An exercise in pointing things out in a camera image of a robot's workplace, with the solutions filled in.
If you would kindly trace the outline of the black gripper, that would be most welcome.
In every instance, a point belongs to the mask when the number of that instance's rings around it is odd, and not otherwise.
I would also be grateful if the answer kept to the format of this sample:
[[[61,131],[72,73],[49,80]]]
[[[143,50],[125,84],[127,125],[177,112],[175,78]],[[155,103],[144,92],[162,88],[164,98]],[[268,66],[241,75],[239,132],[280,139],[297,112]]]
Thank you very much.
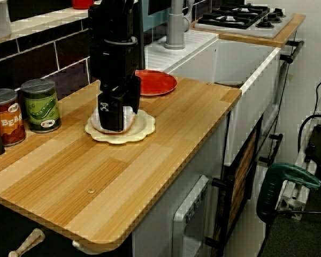
[[[123,106],[131,107],[137,114],[141,92],[141,79],[135,75],[138,67],[136,37],[126,41],[90,38],[90,74],[100,81],[98,114],[103,129],[123,130]]]

